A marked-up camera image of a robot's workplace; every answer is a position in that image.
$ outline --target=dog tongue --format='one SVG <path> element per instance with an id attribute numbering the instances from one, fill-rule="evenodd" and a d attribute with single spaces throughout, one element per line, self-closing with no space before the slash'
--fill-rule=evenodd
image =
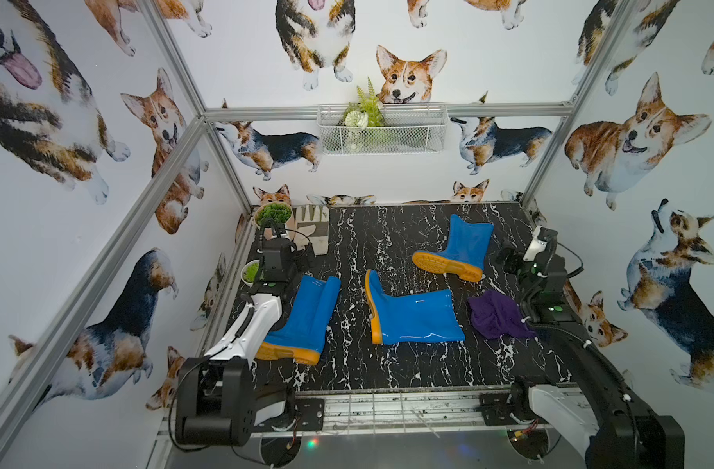
<path id="1" fill-rule="evenodd" d="M 5 70 L 8 70 L 13 78 L 23 86 L 31 89 L 39 88 L 42 84 L 42 76 L 39 71 L 20 52 L 9 55 L 3 61 Z"/>

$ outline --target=rubber boot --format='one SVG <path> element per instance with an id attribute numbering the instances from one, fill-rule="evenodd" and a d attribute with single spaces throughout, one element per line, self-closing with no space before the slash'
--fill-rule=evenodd
<path id="1" fill-rule="evenodd" d="M 303 365 L 317 365 L 340 288 L 341 280 L 336 277 L 321 281 L 303 276 L 286 324 L 265 336 L 256 358 L 293 358 Z"/>
<path id="2" fill-rule="evenodd" d="M 433 274 L 447 272 L 461 280 L 478 282 L 483 277 L 484 256 L 492 234 L 492 223 L 466 223 L 460 216 L 451 215 L 447 248 L 438 253 L 417 251 L 412 261 Z"/>
<path id="3" fill-rule="evenodd" d="M 383 293 L 378 272 L 368 270 L 364 291 L 372 313 L 370 327 L 374 344 L 464 340 L 454 313 L 450 290 L 389 296 Z"/>

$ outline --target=purple cloth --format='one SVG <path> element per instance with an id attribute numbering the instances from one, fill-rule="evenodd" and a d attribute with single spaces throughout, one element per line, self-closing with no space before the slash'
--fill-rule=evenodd
<path id="1" fill-rule="evenodd" d="M 484 338 L 499 338 L 503 334 L 517 338 L 535 337 L 521 322 L 518 304 L 495 290 L 487 290 L 482 296 L 469 298 L 472 307 L 472 326 Z"/>

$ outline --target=black marble tabletop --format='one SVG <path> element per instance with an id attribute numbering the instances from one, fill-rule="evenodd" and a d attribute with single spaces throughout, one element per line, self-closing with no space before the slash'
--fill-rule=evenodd
<path id="1" fill-rule="evenodd" d="M 515 202 L 464 205 L 357 206 L 331 208 L 328 254 L 318 256 L 307 272 L 325 280 L 341 279 L 341 292 L 326 343 L 315 366 L 294 360 L 256 360 L 256 385 L 291 383 L 297 391 L 396 389 L 418 387 L 469 387 L 507 384 L 521 374 L 546 375 L 554 381 L 570 381 L 562 361 L 537 338 L 503 337 L 486 340 L 469 322 L 466 299 L 494 289 L 519 299 L 516 278 L 502 272 L 495 256 L 503 242 L 524 249 L 531 229 Z M 455 275 L 437 275 L 418 269 L 412 262 L 417 250 L 441 251 L 446 247 L 452 214 L 473 223 L 494 225 L 487 250 L 484 275 L 478 284 Z M 253 259 L 254 250 L 249 253 Z M 375 345 L 370 333 L 370 308 L 364 295 L 364 277 L 375 269 L 389 295 L 411 295 L 450 288 L 464 342 L 443 344 L 401 343 Z M 247 287 L 240 285 L 240 292 Z M 234 301 L 229 324 L 242 311 Z M 279 328 L 286 318 L 274 327 Z"/>

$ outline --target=wire mesh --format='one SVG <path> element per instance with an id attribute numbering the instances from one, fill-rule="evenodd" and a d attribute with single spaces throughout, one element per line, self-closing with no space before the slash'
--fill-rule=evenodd
<path id="1" fill-rule="evenodd" d="M 346 127 L 345 104 L 318 107 L 323 152 L 329 155 L 438 153 L 446 143 L 444 104 L 386 104 L 385 127 Z"/>

